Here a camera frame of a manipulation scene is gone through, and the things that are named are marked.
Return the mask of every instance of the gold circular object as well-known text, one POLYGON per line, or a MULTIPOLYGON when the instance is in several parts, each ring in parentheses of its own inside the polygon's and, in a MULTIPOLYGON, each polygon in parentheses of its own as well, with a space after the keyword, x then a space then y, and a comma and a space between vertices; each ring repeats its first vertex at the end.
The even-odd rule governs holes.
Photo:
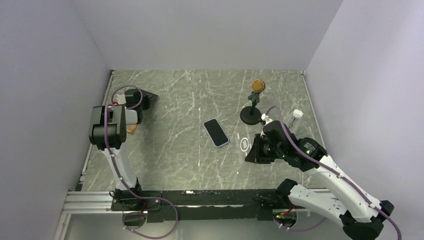
POLYGON ((256 79, 252 82, 251 87, 253 92, 260 93, 265 89, 265 82, 260 79, 256 79))

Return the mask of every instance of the marble surface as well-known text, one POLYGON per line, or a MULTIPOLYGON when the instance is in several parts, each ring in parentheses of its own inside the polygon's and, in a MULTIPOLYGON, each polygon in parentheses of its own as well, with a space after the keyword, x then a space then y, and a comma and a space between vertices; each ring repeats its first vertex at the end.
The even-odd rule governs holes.
MULTIPOLYGON (((266 83, 257 105, 261 112, 277 104, 287 119, 294 109, 300 109, 304 115, 297 137, 322 142, 299 71, 116 71, 108 101, 115 89, 128 84, 159 95, 125 142, 131 168, 141 187, 144 190, 272 189, 289 178, 308 188, 323 188, 282 160, 272 164, 244 161, 246 153, 241 150, 241 140, 246 138, 251 143, 254 134, 262 129, 260 124, 244 124, 239 115, 243 107, 251 104, 247 97, 255 79, 266 83), (213 145, 203 127, 204 122, 214 118, 230 138, 230 143, 221 148, 213 145)), ((274 110, 269 116, 278 118, 274 110)), ((82 190, 113 188, 115 180, 109 164, 94 147, 82 190)))

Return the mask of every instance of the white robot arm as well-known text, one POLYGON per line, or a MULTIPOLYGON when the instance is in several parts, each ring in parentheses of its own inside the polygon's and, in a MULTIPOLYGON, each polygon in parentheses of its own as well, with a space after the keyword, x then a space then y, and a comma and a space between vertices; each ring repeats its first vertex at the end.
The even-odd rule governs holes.
POLYGON ((386 219, 376 209, 390 215, 394 206, 387 200, 380 201, 360 188, 335 164, 327 151, 315 140, 305 137, 297 139, 293 133, 286 130, 291 140, 306 155, 319 161, 320 165, 306 159, 289 142, 279 121, 273 121, 263 115, 265 126, 261 134, 256 134, 252 149, 245 161, 256 164, 270 164, 275 159, 282 159, 292 167, 300 169, 316 181, 322 183, 337 199, 324 197, 315 193, 291 179, 285 179, 275 191, 279 202, 286 206, 295 205, 307 208, 343 228, 353 240, 374 240, 383 230, 386 219), (330 171, 325 165, 338 174, 330 171), (357 190, 347 183, 348 179, 365 195, 368 203, 357 190))
MULTIPOLYGON (((122 183, 121 179, 118 177, 116 169, 112 162, 112 157, 109 153, 109 150, 106 148, 105 144, 105 134, 104 134, 104 121, 102 114, 106 106, 95 106, 92 109, 91 114, 91 123, 90 123, 90 134, 89 139, 93 145, 96 145, 99 150, 104 154, 107 161, 109 162, 110 168, 112 169, 113 176, 116 182, 116 189, 121 191, 126 191, 127 188, 122 183)), ((136 174, 130 167, 130 162, 128 161, 128 155, 126 153, 125 141, 127 139, 127 127, 126 127, 126 108, 124 105, 115 105, 113 110, 108 116, 107 133, 108 133, 108 143, 110 145, 110 150, 113 153, 116 162, 116 168, 119 173, 122 175, 122 180, 130 188, 135 188, 138 185, 138 180, 136 174)))

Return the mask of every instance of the gray wall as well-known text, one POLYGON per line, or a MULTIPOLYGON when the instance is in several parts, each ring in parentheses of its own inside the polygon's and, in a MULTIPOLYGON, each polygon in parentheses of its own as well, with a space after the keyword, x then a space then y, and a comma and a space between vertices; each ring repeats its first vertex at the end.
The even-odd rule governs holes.
POLYGON ((344 0, 306 70, 329 153, 406 240, 424 235, 423 26, 422 0, 344 0))
POLYGON ((305 70, 342 0, 73 0, 108 66, 305 70))
POLYGON ((0 239, 53 238, 108 74, 71 1, 0 1, 0 239))

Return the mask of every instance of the phone screen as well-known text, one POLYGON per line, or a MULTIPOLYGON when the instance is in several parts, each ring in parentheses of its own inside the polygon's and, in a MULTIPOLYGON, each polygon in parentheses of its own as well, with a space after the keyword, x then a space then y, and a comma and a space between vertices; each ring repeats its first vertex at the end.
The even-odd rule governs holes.
POLYGON ((210 139, 212 139, 215 147, 221 147, 230 141, 216 119, 212 119, 203 123, 203 126, 209 134, 210 139))

